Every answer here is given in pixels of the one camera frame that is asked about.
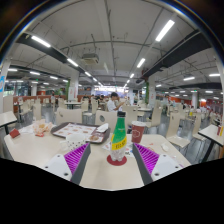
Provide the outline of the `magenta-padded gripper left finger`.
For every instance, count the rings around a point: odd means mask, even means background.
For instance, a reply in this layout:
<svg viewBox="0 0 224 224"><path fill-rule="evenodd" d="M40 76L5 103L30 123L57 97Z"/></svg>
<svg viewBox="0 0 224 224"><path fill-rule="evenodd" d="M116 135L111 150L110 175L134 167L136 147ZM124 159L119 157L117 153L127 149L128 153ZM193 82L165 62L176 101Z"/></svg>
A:
<svg viewBox="0 0 224 224"><path fill-rule="evenodd" d="M90 144L86 143L65 155L56 154L46 165L43 166L43 169L79 185L90 152Z"/></svg>

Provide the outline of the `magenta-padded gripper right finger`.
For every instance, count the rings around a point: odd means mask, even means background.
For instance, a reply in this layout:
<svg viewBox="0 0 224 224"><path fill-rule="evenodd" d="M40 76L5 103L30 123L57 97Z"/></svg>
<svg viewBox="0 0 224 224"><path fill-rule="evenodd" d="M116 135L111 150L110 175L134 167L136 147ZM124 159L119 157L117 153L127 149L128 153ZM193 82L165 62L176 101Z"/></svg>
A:
<svg viewBox="0 0 224 224"><path fill-rule="evenodd" d="M145 185L182 169L169 155L159 155L140 144L134 143L132 152Z"/></svg>

